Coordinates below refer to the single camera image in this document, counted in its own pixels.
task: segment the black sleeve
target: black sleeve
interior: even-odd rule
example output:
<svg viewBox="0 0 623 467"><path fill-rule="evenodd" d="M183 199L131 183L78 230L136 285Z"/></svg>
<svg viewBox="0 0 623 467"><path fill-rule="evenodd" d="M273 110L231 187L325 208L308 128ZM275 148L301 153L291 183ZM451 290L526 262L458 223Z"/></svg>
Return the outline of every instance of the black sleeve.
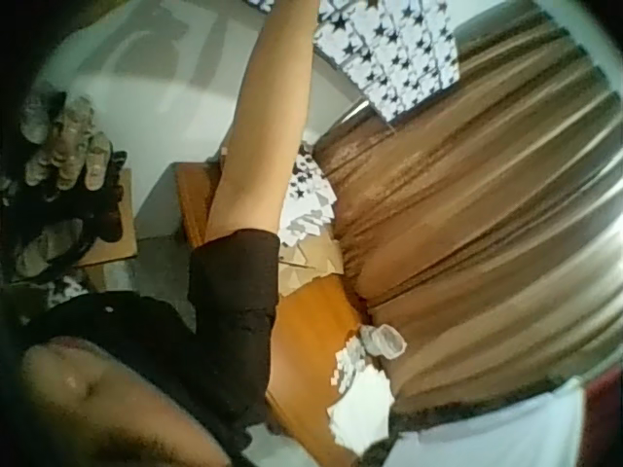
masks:
<svg viewBox="0 0 623 467"><path fill-rule="evenodd" d="M244 230L191 255L188 298L197 312L197 335L236 424L265 416L278 252L274 233Z"/></svg>

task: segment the curtain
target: curtain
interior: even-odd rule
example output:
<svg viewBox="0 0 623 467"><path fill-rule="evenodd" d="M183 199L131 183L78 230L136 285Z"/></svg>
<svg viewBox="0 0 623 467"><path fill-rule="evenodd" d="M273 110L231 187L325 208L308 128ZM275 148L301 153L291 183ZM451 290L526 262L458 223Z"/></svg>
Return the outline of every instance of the curtain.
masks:
<svg viewBox="0 0 623 467"><path fill-rule="evenodd" d="M623 332L618 95L536 7L459 61L459 89L395 133L368 114L315 149L347 278L409 344L385 362L402 412L516 390Z"/></svg>

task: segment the wooden table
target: wooden table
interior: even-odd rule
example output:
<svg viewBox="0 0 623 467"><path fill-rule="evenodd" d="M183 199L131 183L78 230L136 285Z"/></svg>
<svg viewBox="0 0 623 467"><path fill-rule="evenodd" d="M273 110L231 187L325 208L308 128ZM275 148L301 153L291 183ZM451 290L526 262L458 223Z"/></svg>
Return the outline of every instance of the wooden table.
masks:
<svg viewBox="0 0 623 467"><path fill-rule="evenodd" d="M216 165L203 163L176 167L184 229L193 247L202 245L219 173ZM360 324L338 275L316 279L277 308L267 400L281 425L322 467L349 466L355 459L334 443L326 410L339 399L329 382L335 353Z"/></svg>

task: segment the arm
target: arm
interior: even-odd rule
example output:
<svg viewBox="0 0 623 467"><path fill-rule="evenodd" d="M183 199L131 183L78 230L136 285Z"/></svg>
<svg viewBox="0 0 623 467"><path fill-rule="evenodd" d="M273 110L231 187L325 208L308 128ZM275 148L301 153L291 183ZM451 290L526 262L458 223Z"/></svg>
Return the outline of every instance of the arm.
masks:
<svg viewBox="0 0 623 467"><path fill-rule="evenodd" d="M277 0L249 63L205 241L276 233L307 120L319 0Z"/></svg>

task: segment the black shirt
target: black shirt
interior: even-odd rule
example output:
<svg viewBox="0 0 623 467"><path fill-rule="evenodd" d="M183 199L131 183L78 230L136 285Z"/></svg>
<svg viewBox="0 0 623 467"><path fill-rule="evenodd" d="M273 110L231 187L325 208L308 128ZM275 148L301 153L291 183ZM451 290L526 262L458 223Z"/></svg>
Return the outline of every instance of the black shirt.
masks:
<svg viewBox="0 0 623 467"><path fill-rule="evenodd" d="M279 239L244 230L191 255L189 301L197 332L175 309L132 292L78 297L26 327L25 346L56 336L98 344L190 413L235 465L263 421L278 301Z"/></svg>

